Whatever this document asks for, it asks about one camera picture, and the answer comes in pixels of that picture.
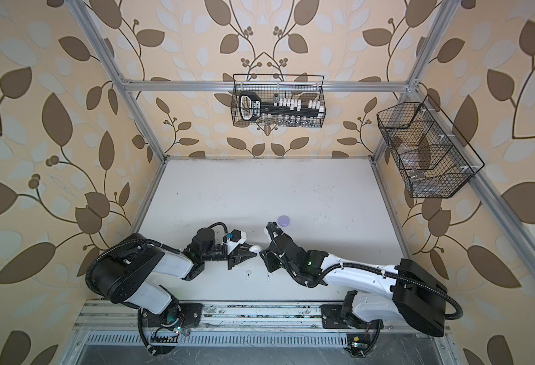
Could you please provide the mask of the white earbud charging case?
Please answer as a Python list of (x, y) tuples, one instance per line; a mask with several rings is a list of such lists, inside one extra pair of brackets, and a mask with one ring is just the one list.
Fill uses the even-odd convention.
[(253, 245), (249, 247), (249, 251), (259, 254), (262, 251), (262, 247), (259, 245)]

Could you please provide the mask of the purple earbud charging case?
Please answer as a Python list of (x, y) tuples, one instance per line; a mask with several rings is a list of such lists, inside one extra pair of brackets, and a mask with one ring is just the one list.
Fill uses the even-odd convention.
[(278, 225), (283, 228), (288, 227), (290, 225), (290, 218), (287, 215), (281, 215), (278, 218)]

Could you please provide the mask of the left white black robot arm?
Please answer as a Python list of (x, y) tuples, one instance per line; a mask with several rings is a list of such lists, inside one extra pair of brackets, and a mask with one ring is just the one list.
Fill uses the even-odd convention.
[(158, 315), (179, 301), (164, 286), (154, 283), (154, 275), (192, 281), (207, 262), (225, 262), (230, 270), (260, 251), (261, 246), (246, 243), (246, 233), (229, 232), (223, 222), (199, 229), (183, 250), (132, 234), (89, 264), (85, 282), (93, 293), (114, 304)]

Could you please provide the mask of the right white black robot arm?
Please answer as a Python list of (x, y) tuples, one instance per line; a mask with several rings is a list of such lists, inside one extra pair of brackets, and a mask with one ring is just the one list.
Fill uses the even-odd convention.
[(347, 287), (341, 320), (349, 327), (360, 322), (403, 320), (413, 329), (442, 337), (445, 323), (461, 319), (462, 306), (446, 287), (410, 259), (396, 266), (342, 259), (319, 250), (305, 250), (275, 223), (265, 228), (269, 247), (260, 256), (269, 272), (283, 269), (300, 286)]

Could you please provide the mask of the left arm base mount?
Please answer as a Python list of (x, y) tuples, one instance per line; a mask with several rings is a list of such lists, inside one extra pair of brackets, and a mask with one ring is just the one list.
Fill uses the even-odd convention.
[(162, 313), (154, 314), (148, 310), (138, 315), (138, 322), (146, 328), (190, 327), (199, 324), (203, 305), (198, 303), (170, 304)]

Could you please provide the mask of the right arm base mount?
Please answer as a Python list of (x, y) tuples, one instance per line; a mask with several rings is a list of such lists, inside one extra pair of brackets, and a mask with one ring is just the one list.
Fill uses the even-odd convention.
[(324, 304), (320, 307), (322, 328), (333, 329), (355, 329), (355, 330), (381, 330), (384, 323), (381, 319), (371, 322), (357, 318), (348, 308), (341, 304)]

